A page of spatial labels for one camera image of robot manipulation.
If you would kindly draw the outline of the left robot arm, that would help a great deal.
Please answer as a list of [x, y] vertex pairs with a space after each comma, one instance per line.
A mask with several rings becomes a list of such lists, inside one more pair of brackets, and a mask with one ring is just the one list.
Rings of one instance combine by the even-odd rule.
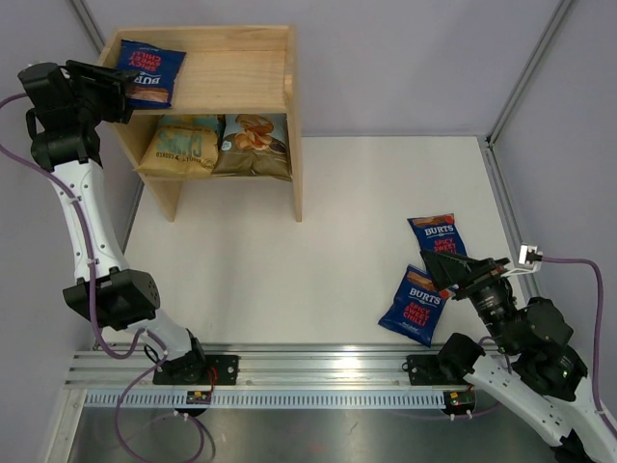
[[143, 341], [158, 362], [161, 384], [197, 384], [208, 376], [208, 361], [197, 338], [160, 308], [150, 274], [127, 262], [105, 203], [98, 125], [129, 123], [127, 92], [134, 70], [76, 61], [40, 63], [18, 79], [32, 102], [26, 125], [37, 169], [61, 203], [74, 261], [74, 284], [63, 291], [66, 304], [91, 324], [109, 356], [121, 359], [102, 337], [109, 327]]

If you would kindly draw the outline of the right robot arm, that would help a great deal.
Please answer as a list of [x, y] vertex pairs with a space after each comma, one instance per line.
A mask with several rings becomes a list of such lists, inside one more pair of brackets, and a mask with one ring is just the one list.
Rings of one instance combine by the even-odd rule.
[[548, 298], [516, 306], [510, 277], [537, 272], [548, 257], [526, 244], [513, 269], [508, 259], [420, 255], [436, 289], [470, 300], [497, 350], [514, 360], [504, 370], [479, 342], [454, 333], [437, 355], [440, 376], [491, 395], [534, 429], [558, 462], [615, 461], [616, 421], [600, 399], [597, 369], [569, 345], [573, 328]]

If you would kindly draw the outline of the yellow kettle chips bag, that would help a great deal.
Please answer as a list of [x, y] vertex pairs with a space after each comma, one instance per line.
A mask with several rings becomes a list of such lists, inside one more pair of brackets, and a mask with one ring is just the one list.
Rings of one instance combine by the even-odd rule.
[[147, 176], [211, 177], [225, 130], [222, 115], [165, 115], [136, 171]]

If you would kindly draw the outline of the light blue cassava chips bag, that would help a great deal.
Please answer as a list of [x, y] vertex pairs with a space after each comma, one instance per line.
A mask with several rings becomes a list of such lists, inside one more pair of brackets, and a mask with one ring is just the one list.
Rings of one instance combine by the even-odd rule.
[[290, 181], [285, 114], [227, 114], [212, 174]]

